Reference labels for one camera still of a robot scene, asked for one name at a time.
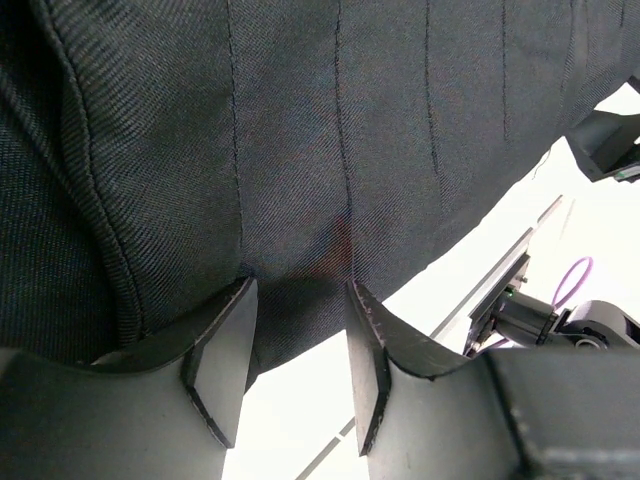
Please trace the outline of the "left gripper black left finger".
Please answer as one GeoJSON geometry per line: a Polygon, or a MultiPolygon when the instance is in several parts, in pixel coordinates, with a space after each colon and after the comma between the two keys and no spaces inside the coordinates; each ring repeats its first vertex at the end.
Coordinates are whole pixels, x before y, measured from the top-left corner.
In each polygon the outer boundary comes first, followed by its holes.
{"type": "Polygon", "coordinates": [[[5,479],[218,479],[252,356],[251,278],[91,365],[1,352],[5,479]]]}

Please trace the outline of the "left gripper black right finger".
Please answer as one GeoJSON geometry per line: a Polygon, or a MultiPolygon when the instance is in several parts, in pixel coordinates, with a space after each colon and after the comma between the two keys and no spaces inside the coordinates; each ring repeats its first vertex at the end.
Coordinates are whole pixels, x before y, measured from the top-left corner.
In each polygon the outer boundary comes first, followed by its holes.
{"type": "Polygon", "coordinates": [[[373,479],[635,479],[639,347],[455,353],[347,288],[359,453],[373,479]]]}

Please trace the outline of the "black pleated skirt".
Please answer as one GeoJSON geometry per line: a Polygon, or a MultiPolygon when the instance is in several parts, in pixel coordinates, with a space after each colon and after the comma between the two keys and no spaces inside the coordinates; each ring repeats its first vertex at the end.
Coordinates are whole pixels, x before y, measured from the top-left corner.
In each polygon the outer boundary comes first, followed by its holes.
{"type": "Polygon", "coordinates": [[[87,364],[252,276],[276,368],[638,65],[635,1],[5,1],[1,343],[87,364]]]}

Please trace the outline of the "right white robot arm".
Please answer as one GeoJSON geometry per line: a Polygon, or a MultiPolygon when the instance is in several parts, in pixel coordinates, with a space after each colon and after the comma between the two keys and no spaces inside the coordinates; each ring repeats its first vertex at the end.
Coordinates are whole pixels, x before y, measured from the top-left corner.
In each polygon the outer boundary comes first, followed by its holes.
{"type": "MultiPolygon", "coordinates": [[[[601,110],[569,130],[568,146],[581,173],[592,183],[639,181],[639,115],[601,110]]],[[[500,344],[572,346],[598,350],[639,347],[639,322],[619,307],[592,300],[570,308],[568,302],[587,280],[594,261],[580,258],[565,274],[549,303],[523,294],[518,274],[530,256],[523,253],[495,282],[471,313],[463,354],[479,354],[491,335],[500,344]]]]}

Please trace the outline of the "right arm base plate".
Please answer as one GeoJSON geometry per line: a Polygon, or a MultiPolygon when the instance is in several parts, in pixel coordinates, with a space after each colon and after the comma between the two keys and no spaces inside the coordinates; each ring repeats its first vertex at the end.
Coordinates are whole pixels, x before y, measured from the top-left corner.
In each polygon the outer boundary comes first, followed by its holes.
{"type": "Polygon", "coordinates": [[[502,300],[520,290],[529,261],[530,256],[524,251],[512,260],[502,262],[476,289],[475,293],[480,293],[480,297],[469,312],[471,324],[465,342],[466,351],[479,351],[491,336],[494,311],[499,309],[502,300]]]}

